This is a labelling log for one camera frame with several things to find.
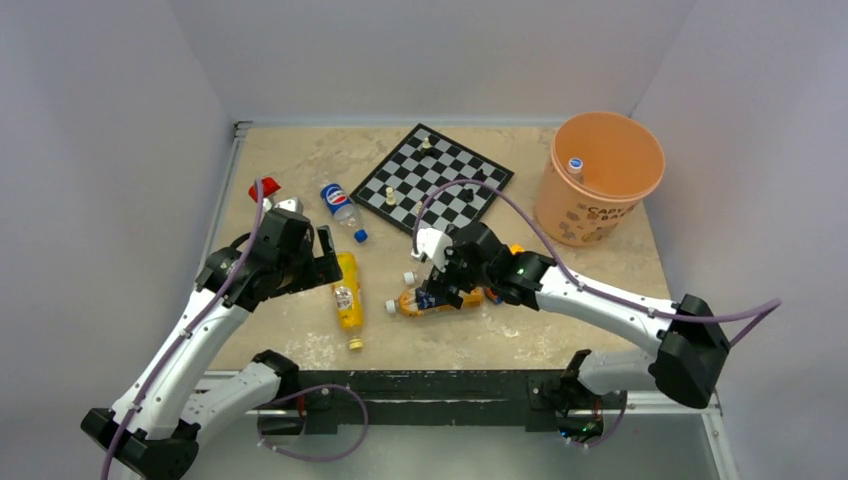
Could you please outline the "orange drink bottle blue label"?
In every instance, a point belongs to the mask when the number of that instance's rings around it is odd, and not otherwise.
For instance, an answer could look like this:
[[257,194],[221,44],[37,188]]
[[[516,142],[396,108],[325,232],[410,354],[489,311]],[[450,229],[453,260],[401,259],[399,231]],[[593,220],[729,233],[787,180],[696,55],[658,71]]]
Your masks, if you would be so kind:
[[484,301],[484,293],[480,288],[475,288],[470,293],[460,293],[461,306],[453,307],[446,300],[425,292],[421,287],[405,290],[396,299],[385,302],[385,309],[389,314],[398,314],[405,317],[421,317],[442,312],[453,312],[461,309],[480,307]]

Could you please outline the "clear bottle white blue label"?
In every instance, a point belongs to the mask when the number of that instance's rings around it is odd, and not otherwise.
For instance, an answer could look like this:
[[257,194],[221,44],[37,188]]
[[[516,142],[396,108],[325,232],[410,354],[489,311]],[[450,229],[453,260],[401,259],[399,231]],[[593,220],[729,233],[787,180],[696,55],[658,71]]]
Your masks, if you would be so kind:
[[572,157],[567,161],[566,169],[569,176],[579,185],[585,184],[584,178],[584,162],[577,157]]

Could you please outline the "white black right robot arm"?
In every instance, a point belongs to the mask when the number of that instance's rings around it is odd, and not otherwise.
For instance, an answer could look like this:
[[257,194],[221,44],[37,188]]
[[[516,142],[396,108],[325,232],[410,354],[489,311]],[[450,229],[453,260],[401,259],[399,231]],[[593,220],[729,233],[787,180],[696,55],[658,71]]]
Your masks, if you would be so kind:
[[573,406],[617,390],[657,390],[690,408],[710,403],[731,346],[697,296],[643,297],[566,275],[550,256],[512,252],[483,223],[421,229],[412,255],[432,265],[424,290],[453,307],[462,293],[490,289],[508,305],[569,316],[632,343],[631,351],[588,351],[572,359],[561,392]]

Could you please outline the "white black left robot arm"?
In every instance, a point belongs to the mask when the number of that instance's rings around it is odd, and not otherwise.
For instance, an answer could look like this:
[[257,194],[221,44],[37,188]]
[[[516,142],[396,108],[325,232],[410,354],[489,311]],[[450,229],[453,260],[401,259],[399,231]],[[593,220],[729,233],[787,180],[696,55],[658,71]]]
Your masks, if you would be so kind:
[[200,447],[247,411],[297,399],[298,366],[271,350],[203,394],[195,388],[228,338],[264,301],[342,277],[328,226],[274,208],[207,257],[185,310],[132,386],[109,408],[92,408],[82,430],[143,479],[180,479]]

